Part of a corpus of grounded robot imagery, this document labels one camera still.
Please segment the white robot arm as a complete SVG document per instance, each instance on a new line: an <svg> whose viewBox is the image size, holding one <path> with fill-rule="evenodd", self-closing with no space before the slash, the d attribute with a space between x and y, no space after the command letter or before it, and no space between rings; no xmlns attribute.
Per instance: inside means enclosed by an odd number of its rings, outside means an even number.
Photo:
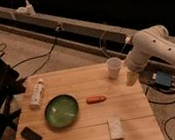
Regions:
<svg viewBox="0 0 175 140"><path fill-rule="evenodd" d="M158 25L142 29L131 40L133 48L124 61L131 72L144 70L151 57L158 57L175 66L175 43L168 40L166 27Z"/></svg>

